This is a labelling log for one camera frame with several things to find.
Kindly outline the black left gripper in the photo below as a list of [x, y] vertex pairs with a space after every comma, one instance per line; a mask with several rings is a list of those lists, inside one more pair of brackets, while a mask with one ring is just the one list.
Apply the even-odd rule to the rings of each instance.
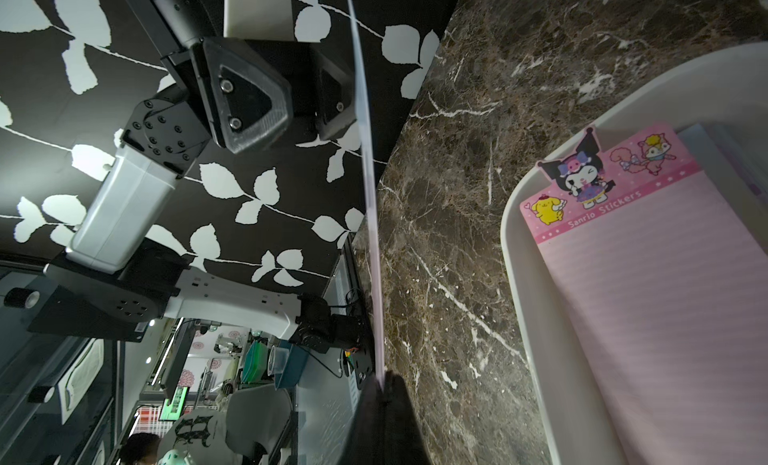
[[[218, 0], [126, 3], [173, 83], [137, 104], [125, 145], [185, 175], [212, 135], [241, 154], [266, 150], [287, 132], [294, 118], [289, 81], [248, 41], [216, 37]], [[356, 120], [353, 69], [320, 47], [310, 55], [319, 137], [340, 138]]]

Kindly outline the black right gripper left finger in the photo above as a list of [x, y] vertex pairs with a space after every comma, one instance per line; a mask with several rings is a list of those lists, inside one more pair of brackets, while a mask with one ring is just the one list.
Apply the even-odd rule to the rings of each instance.
[[357, 409], [338, 463], [341, 465], [382, 464], [383, 395], [379, 380], [369, 377], [360, 394]]

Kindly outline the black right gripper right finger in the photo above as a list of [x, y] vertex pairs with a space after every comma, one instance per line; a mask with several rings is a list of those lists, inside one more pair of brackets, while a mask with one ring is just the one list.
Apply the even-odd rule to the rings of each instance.
[[383, 399], [384, 463], [429, 465], [431, 459], [402, 376], [386, 374]]

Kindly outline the pink sticker sheet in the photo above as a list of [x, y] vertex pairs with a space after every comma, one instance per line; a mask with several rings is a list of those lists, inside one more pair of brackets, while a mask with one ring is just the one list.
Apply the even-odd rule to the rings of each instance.
[[369, 268], [371, 275], [371, 300], [373, 310], [373, 332], [375, 345], [375, 376], [382, 390], [385, 389], [385, 339], [384, 339], [384, 303], [380, 264], [378, 210], [376, 198], [376, 176], [374, 169], [373, 139], [369, 96], [365, 75], [359, 25], [353, 0], [347, 0], [354, 56], [355, 98], [354, 107], [361, 140], [361, 163], [363, 188], [366, 205], [366, 219], [369, 244]]
[[524, 218], [632, 464], [767, 460], [767, 253], [657, 124], [540, 164]]

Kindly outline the white plastic storage box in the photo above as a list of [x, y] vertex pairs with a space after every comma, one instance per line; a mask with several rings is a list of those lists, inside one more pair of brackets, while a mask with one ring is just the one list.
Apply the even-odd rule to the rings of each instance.
[[501, 245], [556, 464], [767, 460], [767, 46], [691, 60], [512, 192]]

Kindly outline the purple sticker sheet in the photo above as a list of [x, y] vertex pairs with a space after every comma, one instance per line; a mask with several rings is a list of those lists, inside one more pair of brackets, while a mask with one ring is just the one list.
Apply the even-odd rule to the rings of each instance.
[[764, 253], [767, 253], [767, 190], [745, 163], [748, 155], [723, 125], [695, 124], [678, 136]]

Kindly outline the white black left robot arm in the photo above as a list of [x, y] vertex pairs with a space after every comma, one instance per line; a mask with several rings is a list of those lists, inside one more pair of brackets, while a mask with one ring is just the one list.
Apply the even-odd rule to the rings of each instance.
[[[134, 109], [115, 162], [65, 250], [44, 275], [108, 320], [160, 317], [253, 325], [306, 348], [368, 351], [384, 371], [376, 177], [362, 46], [343, 68], [314, 45], [227, 33], [227, 0], [126, 0], [174, 82]], [[286, 139], [356, 129], [362, 141], [372, 310], [332, 312], [308, 294], [276, 293], [197, 268], [149, 237], [207, 146], [265, 152]]]

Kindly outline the teal plastic bins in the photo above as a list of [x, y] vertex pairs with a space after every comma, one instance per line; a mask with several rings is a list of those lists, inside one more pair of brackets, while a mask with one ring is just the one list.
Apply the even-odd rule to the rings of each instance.
[[272, 345], [255, 341], [244, 354], [239, 386], [272, 384], [276, 389], [292, 389], [299, 384], [308, 358], [306, 350], [287, 341]]

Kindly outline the person in patterned shirt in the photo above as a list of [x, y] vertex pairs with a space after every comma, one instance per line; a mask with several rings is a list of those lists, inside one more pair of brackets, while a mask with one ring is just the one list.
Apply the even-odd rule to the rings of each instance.
[[239, 390], [222, 410], [196, 408], [162, 436], [130, 435], [120, 464], [275, 464], [293, 427], [290, 393], [272, 385]]

